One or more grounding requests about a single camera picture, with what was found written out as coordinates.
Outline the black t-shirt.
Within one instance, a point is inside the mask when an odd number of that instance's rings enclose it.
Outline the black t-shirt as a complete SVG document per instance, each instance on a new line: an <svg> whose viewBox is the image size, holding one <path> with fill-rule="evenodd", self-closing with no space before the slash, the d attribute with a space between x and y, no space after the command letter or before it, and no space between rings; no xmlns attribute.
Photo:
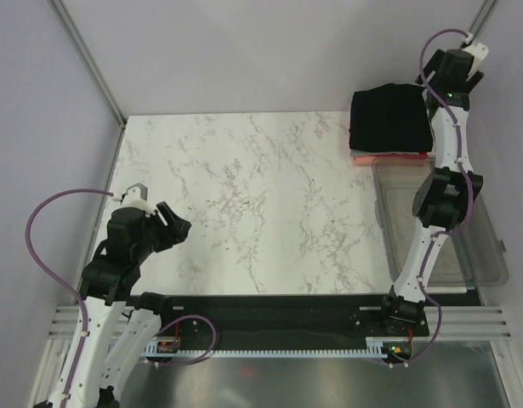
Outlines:
<svg viewBox="0 0 523 408"><path fill-rule="evenodd" d="M350 104L350 149L432 151L423 91L418 85L388 83L355 92Z"/></svg>

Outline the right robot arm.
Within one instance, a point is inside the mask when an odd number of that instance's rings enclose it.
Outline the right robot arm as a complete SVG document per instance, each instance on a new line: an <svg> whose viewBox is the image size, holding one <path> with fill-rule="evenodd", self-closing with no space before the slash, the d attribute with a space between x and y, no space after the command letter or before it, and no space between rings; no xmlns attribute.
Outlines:
<svg viewBox="0 0 523 408"><path fill-rule="evenodd" d="M446 239L469 221L483 186L471 165L466 125L469 94L482 79L479 63L488 49L478 43L439 50L421 64L418 83L427 90L426 107L435 140L435 165L412 204L415 230L404 267L378 313L380 328L391 335L424 320L426 289Z"/></svg>

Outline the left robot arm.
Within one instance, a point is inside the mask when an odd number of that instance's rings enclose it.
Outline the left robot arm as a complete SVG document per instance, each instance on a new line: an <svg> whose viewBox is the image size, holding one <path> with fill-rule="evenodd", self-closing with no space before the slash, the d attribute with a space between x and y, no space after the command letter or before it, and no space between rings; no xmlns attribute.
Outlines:
<svg viewBox="0 0 523 408"><path fill-rule="evenodd" d="M175 313L166 297L139 298L119 339L114 333L142 263L185 241L191 224L166 202L139 200L115 210L106 238L82 271L80 315L56 387L43 407L117 407L129 375L147 343L173 330Z"/></svg>

